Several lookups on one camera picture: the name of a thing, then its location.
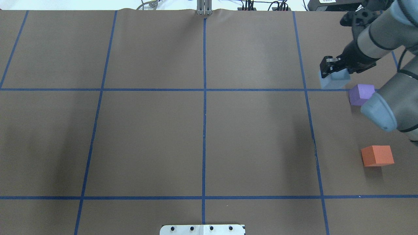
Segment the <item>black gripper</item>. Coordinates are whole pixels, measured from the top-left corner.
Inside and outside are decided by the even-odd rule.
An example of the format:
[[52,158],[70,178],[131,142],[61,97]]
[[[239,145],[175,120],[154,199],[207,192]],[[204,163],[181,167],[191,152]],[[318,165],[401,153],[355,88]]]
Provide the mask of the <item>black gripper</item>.
[[326,55],[320,62],[321,79],[326,78],[333,72],[347,69],[349,73],[362,73],[376,66],[376,58],[364,55],[357,45],[357,41],[351,41],[343,50],[342,54],[334,58]]

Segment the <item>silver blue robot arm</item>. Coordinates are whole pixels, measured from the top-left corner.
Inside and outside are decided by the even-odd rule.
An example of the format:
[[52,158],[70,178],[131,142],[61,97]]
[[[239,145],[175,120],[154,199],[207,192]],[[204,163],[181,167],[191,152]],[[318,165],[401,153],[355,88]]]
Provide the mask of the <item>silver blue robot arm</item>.
[[374,69],[393,58],[392,76],[361,104],[360,112],[385,132],[397,131],[417,144],[417,1],[366,0],[361,9],[343,14],[339,24],[351,28],[351,41],[337,56],[325,55],[318,66],[322,89],[340,89],[352,74]]

